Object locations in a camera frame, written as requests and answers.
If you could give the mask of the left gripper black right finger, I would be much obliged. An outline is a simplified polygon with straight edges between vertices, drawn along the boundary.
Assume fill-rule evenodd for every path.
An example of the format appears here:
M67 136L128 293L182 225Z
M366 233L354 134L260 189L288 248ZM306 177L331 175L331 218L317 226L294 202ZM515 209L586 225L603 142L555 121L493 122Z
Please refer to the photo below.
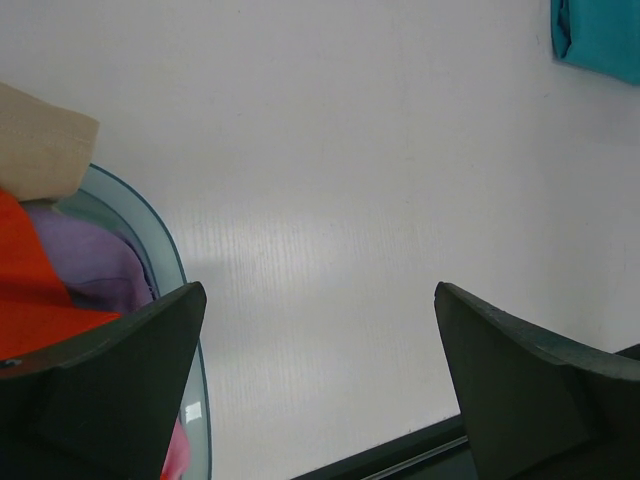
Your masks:
M434 308L479 478L638 478L638 346L589 347L452 283Z

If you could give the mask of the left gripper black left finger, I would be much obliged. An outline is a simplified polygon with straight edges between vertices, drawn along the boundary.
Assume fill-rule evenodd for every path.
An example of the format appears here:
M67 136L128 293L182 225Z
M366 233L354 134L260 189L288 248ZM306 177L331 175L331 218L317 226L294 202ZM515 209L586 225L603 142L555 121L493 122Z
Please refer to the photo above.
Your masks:
M158 479L204 320L188 283L135 313L1 362L4 479Z

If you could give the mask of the teal t shirt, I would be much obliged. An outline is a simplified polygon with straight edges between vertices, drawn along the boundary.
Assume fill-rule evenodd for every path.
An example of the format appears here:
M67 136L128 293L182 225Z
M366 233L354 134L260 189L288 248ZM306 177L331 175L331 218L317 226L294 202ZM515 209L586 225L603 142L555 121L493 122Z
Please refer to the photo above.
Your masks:
M556 60L639 84L637 0L552 0L550 30Z

